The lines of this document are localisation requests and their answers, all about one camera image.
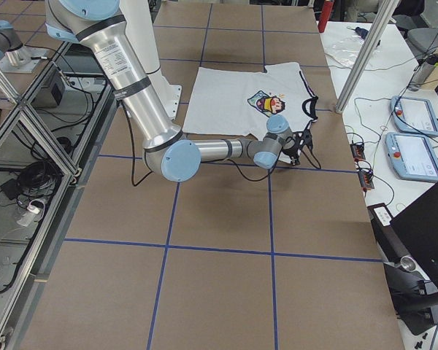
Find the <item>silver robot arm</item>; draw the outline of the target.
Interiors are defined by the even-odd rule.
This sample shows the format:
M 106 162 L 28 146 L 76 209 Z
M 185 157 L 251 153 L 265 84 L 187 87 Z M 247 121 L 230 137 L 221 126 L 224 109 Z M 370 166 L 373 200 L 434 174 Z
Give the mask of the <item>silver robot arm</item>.
M 144 136 L 145 165 L 172 182 L 192 178 L 201 163 L 251 158 L 273 169 L 279 157 L 299 164 L 304 149 L 312 149 L 310 127 L 292 131 L 281 113 L 266 122 L 261 140 L 190 140 L 172 122 L 167 97 L 177 88 L 158 71 L 153 22 L 146 1 L 46 1 L 48 34 L 81 44 L 95 55 L 115 98 Z

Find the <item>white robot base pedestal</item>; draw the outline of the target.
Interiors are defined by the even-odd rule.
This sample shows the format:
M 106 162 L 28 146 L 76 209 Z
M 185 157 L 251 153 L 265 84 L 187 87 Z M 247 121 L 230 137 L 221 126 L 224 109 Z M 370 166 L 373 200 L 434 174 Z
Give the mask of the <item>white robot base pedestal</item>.
M 170 120 L 174 120 L 177 116 L 182 87 L 171 85 L 161 71 L 148 1 L 121 0 L 120 10 L 127 22 L 128 40 L 145 73 L 149 76 Z

